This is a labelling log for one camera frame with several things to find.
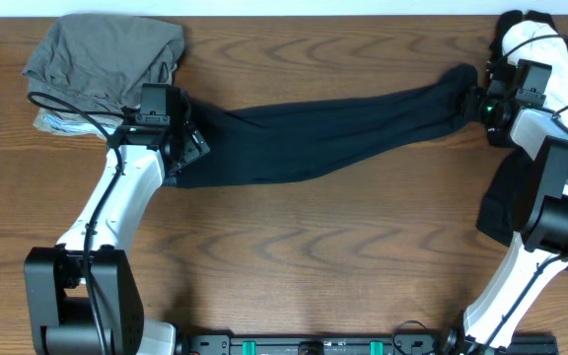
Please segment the black leggings with red waistband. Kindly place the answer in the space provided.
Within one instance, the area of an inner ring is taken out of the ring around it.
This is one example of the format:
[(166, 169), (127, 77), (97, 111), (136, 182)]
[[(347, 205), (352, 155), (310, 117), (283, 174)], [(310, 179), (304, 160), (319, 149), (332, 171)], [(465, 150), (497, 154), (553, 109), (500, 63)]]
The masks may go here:
[(460, 64), (435, 84), (373, 98), (223, 110), (191, 103), (210, 151), (167, 176), (166, 186), (198, 188), (318, 178), (387, 150), (462, 129), (459, 104), (477, 70)]

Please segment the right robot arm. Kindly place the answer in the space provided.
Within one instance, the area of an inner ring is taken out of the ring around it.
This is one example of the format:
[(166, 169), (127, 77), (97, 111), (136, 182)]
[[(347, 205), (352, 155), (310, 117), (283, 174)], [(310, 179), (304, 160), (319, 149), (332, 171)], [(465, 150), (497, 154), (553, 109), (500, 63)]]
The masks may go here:
[(517, 325), (544, 287), (568, 268), (568, 128), (533, 87), (471, 89), (463, 115), (493, 128), (531, 160), (529, 180), (512, 206), (513, 236), (501, 265), (461, 314), (445, 354), (534, 353), (536, 340), (513, 341)]

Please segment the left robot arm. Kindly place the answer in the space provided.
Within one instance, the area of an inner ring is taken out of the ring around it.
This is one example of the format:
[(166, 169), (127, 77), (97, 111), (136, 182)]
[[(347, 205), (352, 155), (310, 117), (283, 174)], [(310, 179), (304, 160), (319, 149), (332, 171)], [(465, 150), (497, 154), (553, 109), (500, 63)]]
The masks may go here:
[(96, 114), (30, 92), (38, 107), (77, 113), (106, 138), (106, 165), (83, 211), (50, 248), (24, 264), (38, 354), (178, 354), (177, 328), (144, 315), (128, 254), (146, 207), (164, 181), (209, 147), (191, 119), (188, 94), (147, 84), (141, 105), (108, 133)]

